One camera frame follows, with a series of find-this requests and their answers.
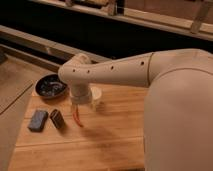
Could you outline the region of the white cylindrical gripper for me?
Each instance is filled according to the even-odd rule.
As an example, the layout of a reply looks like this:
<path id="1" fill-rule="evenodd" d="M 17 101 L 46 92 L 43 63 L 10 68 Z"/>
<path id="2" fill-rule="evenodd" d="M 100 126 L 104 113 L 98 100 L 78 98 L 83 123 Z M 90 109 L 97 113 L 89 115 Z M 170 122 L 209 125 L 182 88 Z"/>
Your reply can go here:
<path id="1" fill-rule="evenodd" d="M 83 124 L 80 121 L 79 118 L 79 111 L 78 111 L 78 105 L 84 105 L 84 104 L 88 104 L 91 102 L 92 100 L 92 92 L 90 88 L 86 88 L 86 89 L 81 89 L 81 88 L 77 88 L 77 89 L 71 89 L 70 90 L 70 98 L 71 98 L 71 102 L 73 104 L 72 108 L 73 108 L 73 118 L 76 122 L 76 124 L 80 127 L 83 127 Z"/>

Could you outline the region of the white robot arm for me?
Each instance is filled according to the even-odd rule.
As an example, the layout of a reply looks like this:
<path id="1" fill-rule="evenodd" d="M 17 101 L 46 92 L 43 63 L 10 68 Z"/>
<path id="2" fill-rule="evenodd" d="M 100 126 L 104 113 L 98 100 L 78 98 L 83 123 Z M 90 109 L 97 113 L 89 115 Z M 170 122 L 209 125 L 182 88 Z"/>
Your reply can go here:
<path id="1" fill-rule="evenodd" d="M 85 103 L 91 83 L 146 87 L 145 171 L 213 171 L 213 54 L 157 51 L 93 64 L 85 54 L 58 75 L 73 102 Z"/>

